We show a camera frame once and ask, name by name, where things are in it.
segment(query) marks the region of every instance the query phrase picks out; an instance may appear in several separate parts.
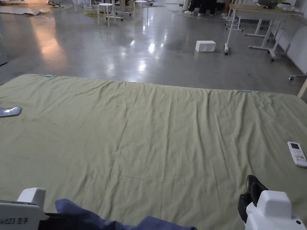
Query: remote control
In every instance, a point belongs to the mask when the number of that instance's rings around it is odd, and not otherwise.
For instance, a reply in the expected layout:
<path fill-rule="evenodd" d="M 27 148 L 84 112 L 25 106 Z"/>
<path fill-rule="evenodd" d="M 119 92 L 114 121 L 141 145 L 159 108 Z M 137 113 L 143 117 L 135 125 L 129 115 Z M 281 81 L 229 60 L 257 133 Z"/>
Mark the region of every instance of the remote control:
<path fill-rule="evenodd" d="M 294 163 L 298 167 L 307 167 L 307 162 L 301 145 L 296 142 L 288 141 L 288 146 Z"/>

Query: green bedsheet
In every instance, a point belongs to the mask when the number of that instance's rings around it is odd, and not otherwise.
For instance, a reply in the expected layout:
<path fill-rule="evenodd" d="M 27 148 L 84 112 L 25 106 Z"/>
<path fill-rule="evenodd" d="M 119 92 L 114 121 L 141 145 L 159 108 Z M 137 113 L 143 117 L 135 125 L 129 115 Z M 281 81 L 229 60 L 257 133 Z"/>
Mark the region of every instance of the green bedsheet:
<path fill-rule="evenodd" d="M 23 75 L 0 87 L 0 199 L 47 190 L 104 219 L 151 215 L 198 229 L 244 229 L 238 198 L 254 174 L 307 223 L 307 105 L 296 96 Z"/>

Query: wooden tabletop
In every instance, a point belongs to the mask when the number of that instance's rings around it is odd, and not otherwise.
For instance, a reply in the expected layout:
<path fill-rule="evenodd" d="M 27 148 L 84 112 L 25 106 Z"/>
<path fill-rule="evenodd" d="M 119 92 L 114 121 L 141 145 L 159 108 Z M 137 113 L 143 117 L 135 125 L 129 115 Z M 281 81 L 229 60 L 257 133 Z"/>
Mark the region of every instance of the wooden tabletop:
<path fill-rule="evenodd" d="M 261 11 L 261 12 L 270 12 L 270 13 L 284 13 L 291 15 L 303 15 L 301 12 L 288 12 L 279 9 L 277 6 L 275 9 L 264 9 L 262 5 L 247 5 L 247 4 L 230 4 L 230 9 L 232 10 L 250 10 L 250 11 Z"/>

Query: blue cloth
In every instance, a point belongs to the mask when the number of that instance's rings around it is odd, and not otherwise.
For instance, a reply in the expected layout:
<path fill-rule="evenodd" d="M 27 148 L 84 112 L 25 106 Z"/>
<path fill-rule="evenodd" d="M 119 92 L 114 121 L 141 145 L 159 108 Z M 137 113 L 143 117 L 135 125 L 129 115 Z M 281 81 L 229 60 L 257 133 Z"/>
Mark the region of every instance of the blue cloth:
<path fill-rule="evenodd" d="M 76 217 L 78 220 L 76 230 L 197 230 L 195 227 L 182 227 L 155 217 L 146 217 L 137 226 L 106 221 L 67 199 L 57 200 L 56 210 L 58 213 Z"/>

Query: white box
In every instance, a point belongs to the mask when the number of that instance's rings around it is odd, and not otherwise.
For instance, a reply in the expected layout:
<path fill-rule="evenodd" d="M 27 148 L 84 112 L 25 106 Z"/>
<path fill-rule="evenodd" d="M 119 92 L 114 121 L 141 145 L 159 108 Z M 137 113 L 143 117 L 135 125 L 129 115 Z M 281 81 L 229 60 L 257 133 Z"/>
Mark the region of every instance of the white box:
<path fill-rule="evenodd" d="M 196 41 L 195 49 L 198 52 L 213 52 L 216 43 L 214 41 Z"/>

